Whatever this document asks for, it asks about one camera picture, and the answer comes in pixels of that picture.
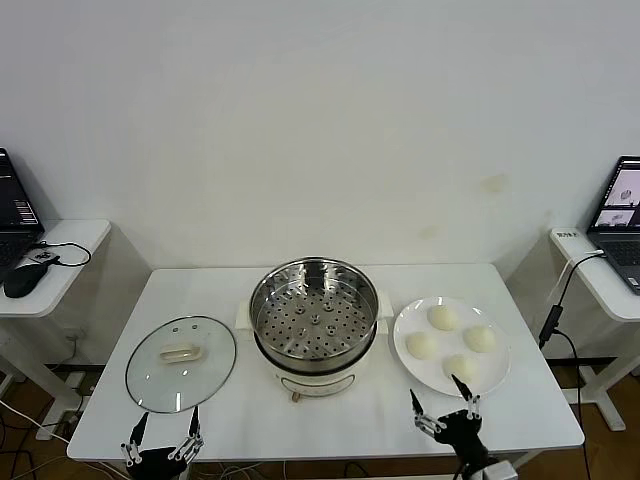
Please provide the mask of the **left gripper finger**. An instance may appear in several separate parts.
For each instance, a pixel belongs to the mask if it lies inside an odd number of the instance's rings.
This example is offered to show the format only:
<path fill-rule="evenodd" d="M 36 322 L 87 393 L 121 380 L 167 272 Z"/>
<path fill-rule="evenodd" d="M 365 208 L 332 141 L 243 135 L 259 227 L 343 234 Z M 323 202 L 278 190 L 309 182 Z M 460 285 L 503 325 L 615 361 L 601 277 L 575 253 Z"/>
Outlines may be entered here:
<path fill-rule="evenodd" d="M 193 461 L 204 445 L 199 420 L 199 407 L 193 408 L 186 438 L 168 455 L 170 461 Z"/>
<path fill-rule="evenodd" d="M 133 427 L 128 443 L 120 445 L 121 453 L 127 466 L 139 465 L 142 463 L 142 456 L 139 447 L 142 444 L 149 413 L 145 412 L 138 423 Z"/>

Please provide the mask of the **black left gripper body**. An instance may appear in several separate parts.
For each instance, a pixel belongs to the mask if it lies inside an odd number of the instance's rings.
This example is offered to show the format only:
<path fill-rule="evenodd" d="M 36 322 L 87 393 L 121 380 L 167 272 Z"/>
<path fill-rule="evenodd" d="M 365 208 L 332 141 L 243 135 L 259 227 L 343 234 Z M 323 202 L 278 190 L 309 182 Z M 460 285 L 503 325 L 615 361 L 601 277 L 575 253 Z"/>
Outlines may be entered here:
<path fill-rule="evenodd" d="M 169 460 L 173 447 L 144 450 L 140 453 L 142 462 L 127 468 L 127 473 L 134 480 L 172 480 L 177 479 L 187 470 L 184 459 Z"/>

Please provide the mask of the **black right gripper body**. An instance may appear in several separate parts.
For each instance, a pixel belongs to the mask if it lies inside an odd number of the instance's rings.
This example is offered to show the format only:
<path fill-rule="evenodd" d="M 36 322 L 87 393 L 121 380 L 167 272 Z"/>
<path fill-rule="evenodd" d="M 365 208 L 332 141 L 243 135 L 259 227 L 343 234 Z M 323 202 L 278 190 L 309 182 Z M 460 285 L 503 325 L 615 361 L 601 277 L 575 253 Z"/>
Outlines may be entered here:
<path fill-rule="evenodd" d="M 482 418 L 478 413 L 458 410 L 438 418 L 439 431 L 434 439 L 453 448 L 460 462 L 472 468 L 489 464 L 489 453 L 479 438 Z"/>

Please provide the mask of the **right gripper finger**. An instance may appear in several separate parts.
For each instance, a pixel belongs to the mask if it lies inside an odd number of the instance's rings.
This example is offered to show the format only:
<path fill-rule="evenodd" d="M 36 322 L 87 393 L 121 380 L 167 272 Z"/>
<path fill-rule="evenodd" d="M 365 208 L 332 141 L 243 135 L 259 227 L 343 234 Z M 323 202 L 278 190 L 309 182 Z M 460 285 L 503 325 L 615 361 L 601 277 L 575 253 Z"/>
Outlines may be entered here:
<path fill-rule="evenodd" d="M 441 433 L 445 429 L 445 424 L 424 412 L 420 401 L 413 391 L 410 391 L 410 395 L 415 426 L 423 433 Z"/>
<path fill-rule="evenodd" d="M 451 375 L 456 387 L 460 391 L 462 397 L 467 402 L 467 418 L 468 419 L 480 419 L 479 406 L 480 396 L 471 392 L 470 388 L 461 381 L 455 374 Z"/>

